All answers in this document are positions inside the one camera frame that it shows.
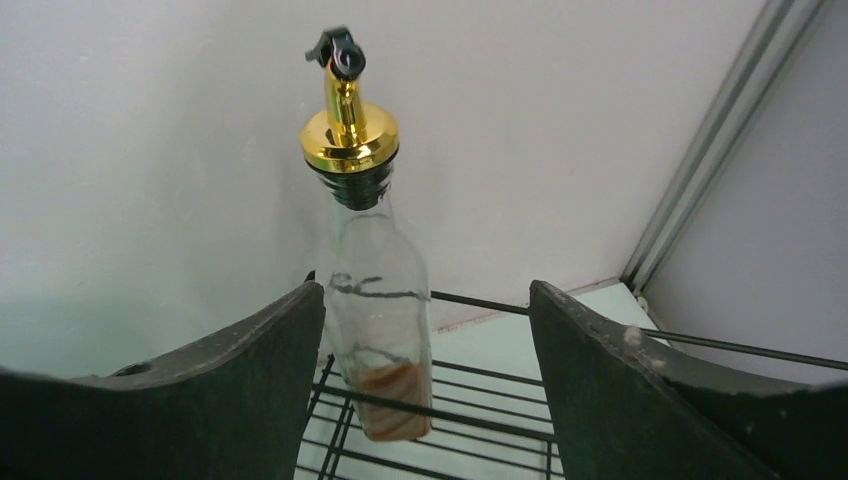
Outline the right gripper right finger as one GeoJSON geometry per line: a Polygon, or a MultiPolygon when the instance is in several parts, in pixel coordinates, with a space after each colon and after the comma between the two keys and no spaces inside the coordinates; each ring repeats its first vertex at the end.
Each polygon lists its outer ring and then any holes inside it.
{"type": "Polygon", "coordinates": [[[843,479],[847,386],[690,356],[544,281],[528,315],[569,479],[843,479]]]}

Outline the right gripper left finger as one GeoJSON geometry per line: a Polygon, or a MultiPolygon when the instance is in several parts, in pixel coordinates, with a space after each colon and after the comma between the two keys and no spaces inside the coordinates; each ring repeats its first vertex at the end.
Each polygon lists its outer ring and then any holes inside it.
{"type": "Polygon", "coordinates": [[[290,479],[307,423],[323,289],[105,376],[1,373],[5,479],[290,479]]]}

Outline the glass oil bottle gold spout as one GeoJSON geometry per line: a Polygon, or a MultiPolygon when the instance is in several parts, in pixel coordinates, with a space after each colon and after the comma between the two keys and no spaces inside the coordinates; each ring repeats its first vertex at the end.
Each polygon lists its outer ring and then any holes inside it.
{"type": "Polygon", "coordinates": [[[325,106],[299,141],[329,196],[325,332],[366,437],[417,440],[432,428],[431,296],[390,200],[399,127],[362,98],[366,55],[348,28],[324,30],[305,58],[324,73],[325,106]]]}

